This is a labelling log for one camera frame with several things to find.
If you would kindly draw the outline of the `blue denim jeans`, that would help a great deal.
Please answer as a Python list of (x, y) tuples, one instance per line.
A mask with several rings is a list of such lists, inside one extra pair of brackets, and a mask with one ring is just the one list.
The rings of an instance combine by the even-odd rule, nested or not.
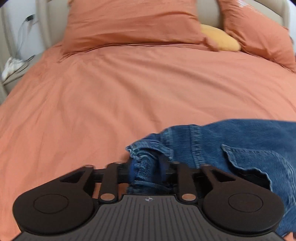
[(224, 120), (205, 126), (172, 126), (129, 145), (129, 194), (169, 193), (166, 161), (200, 168), (208, 164), (276, 193), (285, 206), (277, 228), (295, 232), (295, 123)]

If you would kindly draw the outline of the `orange duvet cover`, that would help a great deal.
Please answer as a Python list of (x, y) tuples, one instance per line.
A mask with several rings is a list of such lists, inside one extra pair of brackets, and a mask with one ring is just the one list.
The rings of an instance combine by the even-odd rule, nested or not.
[(19, 234), (27, 190), (86, 164), (127, 159), (126, 146), (169, 126), (232, 118), (295, 120), (295, 73), (203, 45), (125, 45), (44, 52), (1, 105), (1, 240)]

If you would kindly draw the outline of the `beige nightstand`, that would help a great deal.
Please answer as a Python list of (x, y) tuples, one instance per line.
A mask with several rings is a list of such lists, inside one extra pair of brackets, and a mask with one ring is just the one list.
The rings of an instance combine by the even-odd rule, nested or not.
[(9, 94), (16, 84), (22, 79), (22, 77), (33, 67), (40, 59), (43, 53), (31, 56), (28, 61), (13, 74), (9, 75), (8, 78), (3, 82), (3, 86), (7, 94)]

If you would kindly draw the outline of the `white cloth on nightstand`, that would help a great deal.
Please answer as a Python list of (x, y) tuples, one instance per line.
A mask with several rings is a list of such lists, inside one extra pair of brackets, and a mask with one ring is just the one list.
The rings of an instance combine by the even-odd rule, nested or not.
[(8, 79), (12, 74), (20, 70), (25, 65), (25, 61), (13, 57), (8, 58), (4, 70), (1, 74), (2, 81)]

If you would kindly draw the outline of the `yellow cushion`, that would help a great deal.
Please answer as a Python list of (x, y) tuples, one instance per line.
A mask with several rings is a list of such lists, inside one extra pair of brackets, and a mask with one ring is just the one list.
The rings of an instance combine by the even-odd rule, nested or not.
[(239, 42), (219, 28), (201, 24), (201, 31), (217, 44), (220, 51), (239, 52), (241, 50)]

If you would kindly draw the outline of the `orange pillow right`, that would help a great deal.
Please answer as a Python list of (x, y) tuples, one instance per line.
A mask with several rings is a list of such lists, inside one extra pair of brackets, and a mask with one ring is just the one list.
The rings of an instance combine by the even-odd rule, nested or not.
[(295, 72), (295, 56), (288, 30), (246, 1), (219, 1), (224, 31), (241, 49)]

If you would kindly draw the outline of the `orange pillow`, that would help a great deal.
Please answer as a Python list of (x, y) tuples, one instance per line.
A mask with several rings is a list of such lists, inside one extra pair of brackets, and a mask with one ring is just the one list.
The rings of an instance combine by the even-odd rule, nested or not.
[(218, 49), (201, 31), (195, 1), (70, 3), (64, 55), (129, 44), (194, 44)]
[(224, 31), (241, 49), (295, 72), (295, 56), (288, 30), (246, 1), (219, 1)]

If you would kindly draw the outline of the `orange pillow left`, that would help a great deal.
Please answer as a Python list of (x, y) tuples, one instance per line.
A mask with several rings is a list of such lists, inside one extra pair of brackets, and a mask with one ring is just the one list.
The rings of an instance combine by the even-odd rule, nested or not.
[(70, 3), (64, 55), (129, 44), (194, 44), (218, 49), (201, 31), (195, 1)]

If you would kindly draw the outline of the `beige upholstered headboard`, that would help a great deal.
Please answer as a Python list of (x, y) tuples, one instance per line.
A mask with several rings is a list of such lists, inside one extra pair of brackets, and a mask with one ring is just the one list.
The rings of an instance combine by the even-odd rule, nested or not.
[[(68, 1), (35, 1), (41, 37), (46, 49), (63, 39), (69, 13)], [(288, 1), (246, 1), (259, 12), (280, 25), (290, 28), (290, 7)], [(198, 0), (197, 16), (201, 24), (223, 28), (220, 7), (215, 0)]]

